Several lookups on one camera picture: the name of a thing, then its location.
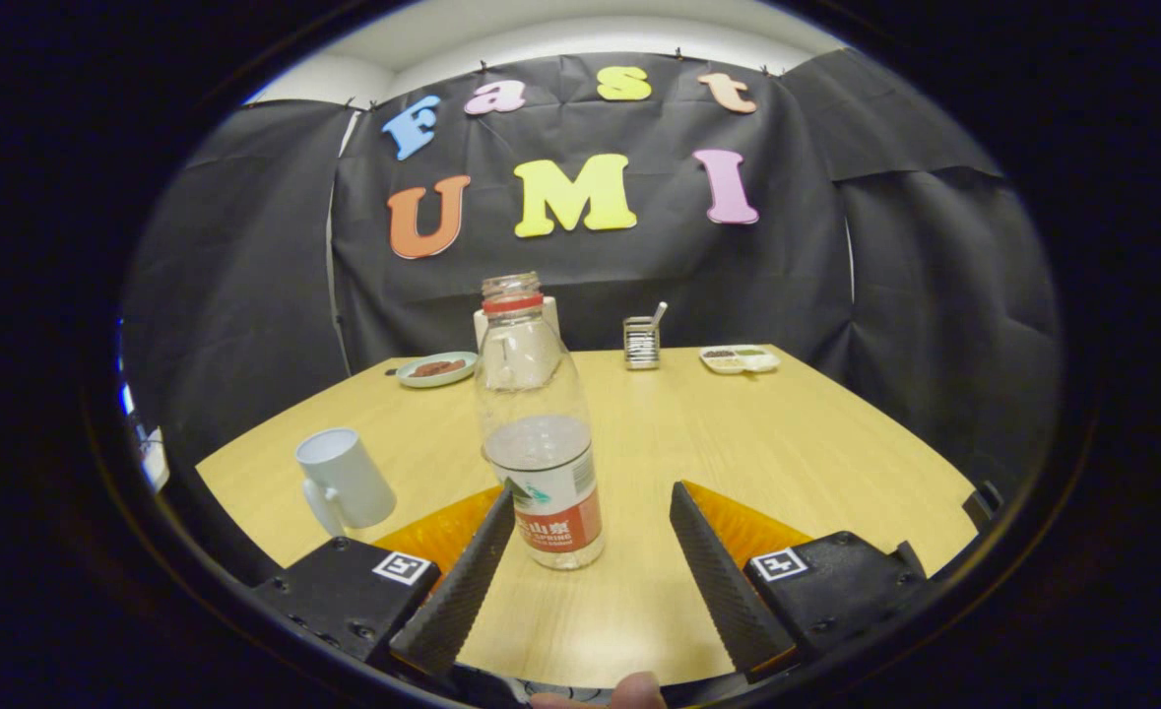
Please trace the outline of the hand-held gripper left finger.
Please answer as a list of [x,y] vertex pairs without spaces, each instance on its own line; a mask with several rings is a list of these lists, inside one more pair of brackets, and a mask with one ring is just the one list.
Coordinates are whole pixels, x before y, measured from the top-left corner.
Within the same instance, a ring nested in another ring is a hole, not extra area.
[[331,538],[252,593],[356,661],[445,678],[473,632],[514,528],[511,489],[491,487],[376,544]]

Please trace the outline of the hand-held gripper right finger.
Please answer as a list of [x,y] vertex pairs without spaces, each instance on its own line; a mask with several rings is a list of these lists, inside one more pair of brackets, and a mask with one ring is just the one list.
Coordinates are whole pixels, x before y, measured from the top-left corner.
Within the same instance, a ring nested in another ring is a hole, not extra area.
[[735,670],[755,682],[854,645],[921,596],[913,547],[884,552],[851,531],[820,538],[693,482],[670,521]]

